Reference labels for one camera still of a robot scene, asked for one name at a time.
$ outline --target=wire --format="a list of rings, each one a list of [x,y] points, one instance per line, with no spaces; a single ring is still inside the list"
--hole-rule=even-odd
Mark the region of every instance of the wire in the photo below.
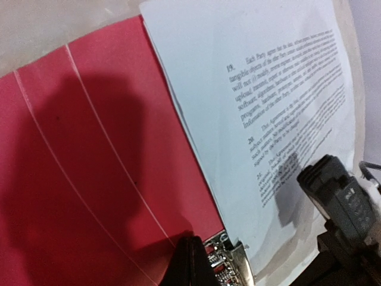
[[[381,170],[381,165],[369,163],[366,161],[361,161],[358,166],[360,167],[361,173],[363,173],[364,178],[366,178],[368,181],[374,183],[381,192],[381,184],[380,182],[372,175],[372,173],[369,171],[369,169],[373,170]]]

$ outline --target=white wall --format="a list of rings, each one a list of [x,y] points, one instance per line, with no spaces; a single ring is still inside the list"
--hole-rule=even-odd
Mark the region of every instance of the white wall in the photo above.
[[[381,164],[381,1],[349,0],[363,62],[366,92],[364,159]]]
[[[141,2],[0,1],[0,76],[100,27],[138,15]]]

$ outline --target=red folder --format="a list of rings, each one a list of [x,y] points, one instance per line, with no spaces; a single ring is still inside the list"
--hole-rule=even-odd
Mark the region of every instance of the red folder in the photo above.
[[[1,285],[157,285],[223,228],[135,17],[0,79]]]

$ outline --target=paper document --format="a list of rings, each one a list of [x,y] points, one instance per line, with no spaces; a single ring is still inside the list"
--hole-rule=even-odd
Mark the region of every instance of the paper document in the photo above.
[[[351,169],[354,155],[351,71],[331,0],[140,9],[230,238],[247,245],[258,285],[288,285],[323,229],[296,176],[327,153]]]

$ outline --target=metal binding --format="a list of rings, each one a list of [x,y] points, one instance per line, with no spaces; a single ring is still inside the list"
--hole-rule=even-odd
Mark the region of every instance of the metal binding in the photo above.
[[[206,240],[204,246],[221,286],[255,286],[249,260],[241,242],[233,246],[223,230]]]

